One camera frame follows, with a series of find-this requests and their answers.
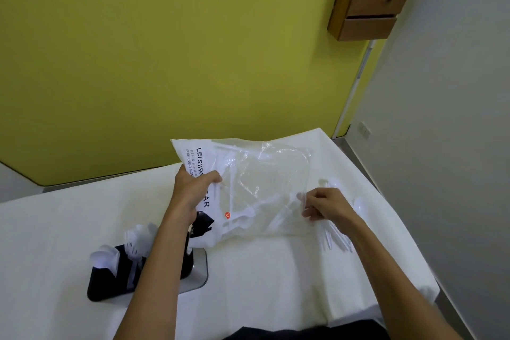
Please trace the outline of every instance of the person's right hand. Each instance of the person's right hand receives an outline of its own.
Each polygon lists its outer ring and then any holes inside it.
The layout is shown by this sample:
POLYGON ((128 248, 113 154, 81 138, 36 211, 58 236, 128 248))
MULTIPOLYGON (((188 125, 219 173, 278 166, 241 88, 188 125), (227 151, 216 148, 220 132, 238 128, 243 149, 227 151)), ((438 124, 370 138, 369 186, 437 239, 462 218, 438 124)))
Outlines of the person's right hand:
POLYGON ((328 219, 335 223, 341 233, 360 217, 352 209, 339 189, 316 188, 307 193, 307 201, 303 211, 305 218, 311 221, 328 219))

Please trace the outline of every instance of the electrical outlet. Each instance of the electrical outlet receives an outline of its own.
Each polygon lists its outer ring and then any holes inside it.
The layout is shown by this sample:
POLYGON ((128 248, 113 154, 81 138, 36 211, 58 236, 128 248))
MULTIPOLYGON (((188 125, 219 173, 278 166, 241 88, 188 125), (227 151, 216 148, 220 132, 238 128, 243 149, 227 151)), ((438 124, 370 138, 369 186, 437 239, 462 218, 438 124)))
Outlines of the electrical outlet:
POLYGON ((368 129, 368 127, 363 121, 361 121, 360 124, 358 125, 358 132, 361 133, 361 136, 363 136, 365 140, 368 140, 368 138, 372 134, 371 130, 368 129))

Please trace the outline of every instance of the plastic bag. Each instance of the plastic bag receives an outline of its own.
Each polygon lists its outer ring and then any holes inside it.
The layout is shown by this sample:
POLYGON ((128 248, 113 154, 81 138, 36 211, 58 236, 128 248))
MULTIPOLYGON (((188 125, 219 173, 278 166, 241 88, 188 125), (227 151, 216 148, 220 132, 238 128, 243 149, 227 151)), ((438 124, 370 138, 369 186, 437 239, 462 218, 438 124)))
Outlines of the plastic bag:
POLYGON ((172 144, 189 174, 217 170, 223 178, 196 208, 190 247, 212 247, 231 236, 313 233, 297 198, 306 192, 308 150, 237 138, 172 144))

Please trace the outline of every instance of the wooden drawer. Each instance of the wooden drawer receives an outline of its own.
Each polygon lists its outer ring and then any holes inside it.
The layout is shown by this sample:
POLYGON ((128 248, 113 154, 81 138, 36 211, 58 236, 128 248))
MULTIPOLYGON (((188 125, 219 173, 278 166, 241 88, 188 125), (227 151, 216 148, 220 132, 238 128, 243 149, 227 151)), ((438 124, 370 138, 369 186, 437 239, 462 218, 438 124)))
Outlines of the wooden drawer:
POLYGON ((346 19, 338 40, 386 39, 397 18, 346 19))
POLYGON ((398 15, 406 0, 351 0, 347 16, 398 15))

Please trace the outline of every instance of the white pole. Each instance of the white pole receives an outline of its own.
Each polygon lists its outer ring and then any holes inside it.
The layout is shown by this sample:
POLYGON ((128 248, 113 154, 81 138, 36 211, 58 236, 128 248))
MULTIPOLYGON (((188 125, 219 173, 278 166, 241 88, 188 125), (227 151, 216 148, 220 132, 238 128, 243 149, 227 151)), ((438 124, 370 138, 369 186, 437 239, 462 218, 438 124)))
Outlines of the white pole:
POLYGON ((361 60, 360 68, 358 69, 358 73, 356 74, 356 79, 354 79, 354 83, 352 84, 349 95, 347 96, 347 101, 345 101, 345 105, 342 110, 342 114, 340 115, 340 118, 338 119, 338 123, 335 128, 335 132, 333 132, 332 138, 336 138, 338 136, 338 132, 340 132, 340 127, 345 120, 345 116, 347 115, 347 111, 349 110, 349 105, 350 105, 352 99, 354 98, 354 94, 356 94, 358 85, 360 84, 361 75, 363 74, 363 70, 365 69, 365 66, 367 64, 368 57, 370 56, 370 53, 372 52, 372 49, 374 48, 376 42, 377 42, 377 40, 375 40, 375 39, 368 42, 368 46, 365 50, 365 54, 363 55, 363 59, 361 60))

